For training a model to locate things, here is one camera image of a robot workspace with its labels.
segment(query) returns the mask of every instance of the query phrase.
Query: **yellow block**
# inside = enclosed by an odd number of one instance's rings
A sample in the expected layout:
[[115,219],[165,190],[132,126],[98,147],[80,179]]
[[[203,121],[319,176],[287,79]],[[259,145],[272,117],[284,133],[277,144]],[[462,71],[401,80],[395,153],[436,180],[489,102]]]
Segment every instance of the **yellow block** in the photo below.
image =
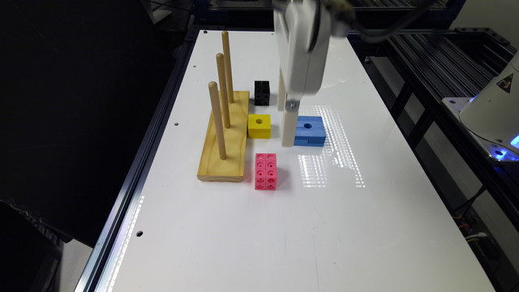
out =
[[270,139],[270,114],[249,114],[249,138]]
[[211,113],[208,131],[205,135],[204,150],[196,175],[199,180],[234,183],[243,181],[248,111],[249,92],[235,91],[234,103],[229,104],[230,128],[224,128],[227,152],[227,158],[224,160],[220,159],[218,154],[217,135]]

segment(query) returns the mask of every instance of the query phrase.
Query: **cube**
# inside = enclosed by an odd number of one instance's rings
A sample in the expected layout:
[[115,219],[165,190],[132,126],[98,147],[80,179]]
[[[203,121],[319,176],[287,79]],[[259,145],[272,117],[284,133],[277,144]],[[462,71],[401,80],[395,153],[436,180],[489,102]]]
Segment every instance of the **cube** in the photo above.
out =
[[249,138],[270,139],[270,114],[249,114]]
[[294,146],[323,147],[326,140],[323,118],[298,117],[298,125],[295,130]]
[[277,189],[277,157],[274,153],[256,153],[255,187],[259,191]]

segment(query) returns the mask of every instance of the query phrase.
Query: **blue block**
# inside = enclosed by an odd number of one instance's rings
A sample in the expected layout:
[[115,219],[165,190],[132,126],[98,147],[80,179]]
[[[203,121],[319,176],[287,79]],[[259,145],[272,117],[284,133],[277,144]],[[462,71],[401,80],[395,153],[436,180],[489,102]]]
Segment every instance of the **blue block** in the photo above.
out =
[[326,140],[323,118],[298,117],[298,125],[295,130],[296,146],[323,146]]
[[323,143],[310,143],[310,142],[308,142],[308,140],[297,139],[297,140],[294,140],[294,146],[323,147],[324,146],[324,142]]

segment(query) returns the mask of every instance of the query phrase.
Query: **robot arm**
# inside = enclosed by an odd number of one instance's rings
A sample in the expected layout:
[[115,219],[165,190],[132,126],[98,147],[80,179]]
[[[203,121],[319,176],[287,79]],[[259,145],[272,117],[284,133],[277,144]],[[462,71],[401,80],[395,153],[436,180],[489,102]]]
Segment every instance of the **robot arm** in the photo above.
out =
[[281,144],[294,145],[299,104],[303,96],[315,95],[323,81],[330,36],[346,37],[350,25],[368,42],[384,41],[419,17],[436,0],[425,0],[391,28],[370,34],[354,21],[353,7],[346,0],[275,0],[274,28],[280,57],[277,108],[283,111]]
[[316,94],[323,81],[330,39],[330,14],[316,1],[292,2],[285,13],[274,11],[280,56],[277,108],[283,111],[281,144],[294,145],[299,103]]

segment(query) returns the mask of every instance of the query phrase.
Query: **blue light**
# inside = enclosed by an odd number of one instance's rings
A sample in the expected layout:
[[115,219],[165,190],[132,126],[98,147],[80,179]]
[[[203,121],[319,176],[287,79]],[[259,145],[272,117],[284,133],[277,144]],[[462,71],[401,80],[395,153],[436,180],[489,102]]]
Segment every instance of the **blue light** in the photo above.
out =
[[519,148],[519,135],[517,137],[513,138],[512,142],[510,142],[510,144],[515,148]]
[[506,153],[508,153],[508,151],[501,151],[501,153],[502,153],[501,155],[496,153],[495,159],[501,160],[506,155]]

